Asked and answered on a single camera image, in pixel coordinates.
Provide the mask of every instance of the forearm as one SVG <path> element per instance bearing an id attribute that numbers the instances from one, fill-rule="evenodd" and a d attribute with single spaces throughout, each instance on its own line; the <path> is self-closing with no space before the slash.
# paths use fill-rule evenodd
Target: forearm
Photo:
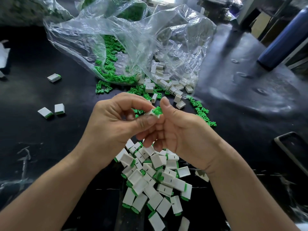
<path id="1" fill-rule="evenodd" d="M 234 231 L 298 230 L 244 159 L 225 141 L 219 166 L 208 174 Z"/>
<path id="2" fill-rule="evenodd" d="M 72 152 L 0 213 L 0 230 L 60 230 L 94 177 Z"/>

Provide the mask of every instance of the left hand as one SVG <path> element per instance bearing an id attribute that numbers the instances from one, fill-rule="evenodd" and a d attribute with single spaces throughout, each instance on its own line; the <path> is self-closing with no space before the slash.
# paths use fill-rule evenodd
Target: left hand
<path id="1" fill-rule="evenodd" d="M 109 100 L 98 101 L 72 154 L 81 157 L 86 167 L 95 170 L 95 173 L 106 167 L 125 147 L 129 138 L 158 121 L 153 115 L 135 118 L 132 108 L 148 112 L 155 107 L 145 98 L 126 92 Z"/>

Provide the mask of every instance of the black table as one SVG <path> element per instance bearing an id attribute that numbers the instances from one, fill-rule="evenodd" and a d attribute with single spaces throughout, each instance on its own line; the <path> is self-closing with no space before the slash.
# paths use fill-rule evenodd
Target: black table
<path id="1" fill-rule="evenodd" d="M 43 28 L 2 28 L 0 32 L 0 40 L 8 39 L 7 47 L 11 48 L 8 80 L 0 81 L 2 208 L 76 146 L 97 101 L 128 88 L 114 86 L 110 94 L 96 95 L 98 80 L 53 48 Z M 298 79 L 285 66 L 265 71 L 256 63 L 264 49 L 252 35 L 230 24 L 218 25 L 202 64 L 195 97 L 210 110 L 209 118 L 217 123 L 215 131 L 244 157 L 288 215 L 301 222 L 303 216 L 290 206 L 307 204 L 307 178 L 273 139 L 290 131 L 306 136 L 307 81 Z M 53 73 L 62 75 L 55 84 L 46 78 Z M 58 103 L 65 105 L 63 117 L 45 120 L 37 113 L 42 107 L 53 110 Z M 194 112 L 186 103 L 184 110 Z M 25 147 L 30 159 L 22 150 Z M 151 230 L 148 208 L 136 215 L 119 203 L 125 193 L 121 170 L 121 164 L 113 162 L 95 177 L 65 229 Z M 191 221 L 190 230 L 197 230 L 199 223 L 207 230 L 229 229 L 210 183 L 195 176 L 194 170 L 191 172 L 185 180 L 194 187 L 192 199 L 182 202 L 183 215 Z M 180 219 L 169 212 L 168 230 L 178 230 Z"/>

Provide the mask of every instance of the hand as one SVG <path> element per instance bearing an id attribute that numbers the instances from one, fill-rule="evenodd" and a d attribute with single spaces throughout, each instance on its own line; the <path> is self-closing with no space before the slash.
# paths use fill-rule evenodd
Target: hand
<path id="1" fill-rule="evenodd" d="M 82 162 L 96 173 L 106 167 L 125 147 L 129 138 L 147 130 L 158 121 L 153 115 L 135 119 L 132 108 L 148 112 L 155 107 L 145 98 L 126 92 L 109 100 L 98 101 L 72 154 L 81 157 Z"/>
<path id="2" fill-rule="evenodd" d="M 168 148 L 193 166 L 207 170 L 221 153 L 222 138 L 199 116 L 175 109 L 167 97 L 162 98 L 160 107 L 163 115 L 156 125 L 137 134 L 137 139 L 145 139 L 145 147 L 155 141 L 156 151 Z"/>

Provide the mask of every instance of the blue water bottle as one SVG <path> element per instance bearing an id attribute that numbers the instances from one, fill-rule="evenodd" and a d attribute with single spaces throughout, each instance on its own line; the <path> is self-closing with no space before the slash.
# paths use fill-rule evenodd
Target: blue water bottle
<path id="1" fill-rule="evenodd" d="M 268 70 L 278 66 L 308 37 L 308 6 L 286 26 L 277 38 L 259 56 L 258 62 Z"/>

